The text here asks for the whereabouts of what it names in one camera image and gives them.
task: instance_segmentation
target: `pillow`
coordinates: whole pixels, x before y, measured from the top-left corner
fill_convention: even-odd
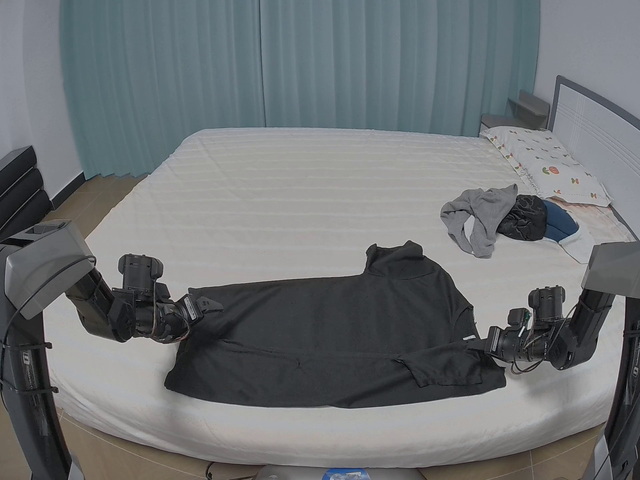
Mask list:
[[[496,126],[480,135],[491,140],[538,197],[596,206],[611,203],[603,185],[548,130]]]

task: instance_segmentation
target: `white pillow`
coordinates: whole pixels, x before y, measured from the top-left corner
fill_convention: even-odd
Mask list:
[[[496,126],[481,135],[491,140],[538,197],[597,206],[611,203],[603,185],[572,158],[553,133]]]

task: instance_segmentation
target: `black shirt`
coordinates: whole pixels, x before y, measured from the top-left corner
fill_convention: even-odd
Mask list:
[[[189,289],[222,304],[192,329],[165,387],[265,407],[371,407],[505,386],[468,350],[473,306],[411,241],[372,245],[363,274]]]

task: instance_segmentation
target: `tiled floor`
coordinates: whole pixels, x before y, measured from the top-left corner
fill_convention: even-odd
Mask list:
[[[131,177],[96,177],[80,187],[53,218],[72,219],[83,236],[140,181]],[[77,455],[87,480],[189,480],[204,478],[208,462],[135,444],[84,426],[60,411],[62,430],[69,448]],[[452,466],[421,469],[428,480],[554,480],[582,476],[593,450],[598,428],[561,439],[527,452]],[[249,476],[258,466],[215,464],[214,480]],[[29,470],[13,434],[9,418],[0,405],[0,479],[27,480]]]

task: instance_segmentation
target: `blue sticker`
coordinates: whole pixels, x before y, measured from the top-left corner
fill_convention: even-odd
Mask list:
[[[364,469],[332,468],[327,469],[322,480],[371,480]]]

